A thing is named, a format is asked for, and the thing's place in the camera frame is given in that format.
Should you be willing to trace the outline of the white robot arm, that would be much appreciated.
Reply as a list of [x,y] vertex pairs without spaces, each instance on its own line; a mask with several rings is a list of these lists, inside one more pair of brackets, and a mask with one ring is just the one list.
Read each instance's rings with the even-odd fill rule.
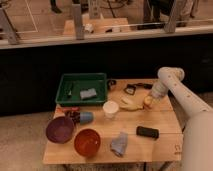
[[182,83],[184,76],[182,68],[161,67],[143,104],[150,107],[154,99],[171,91],[189,117],[183,135],[181,171],[213,171],[213,107]]

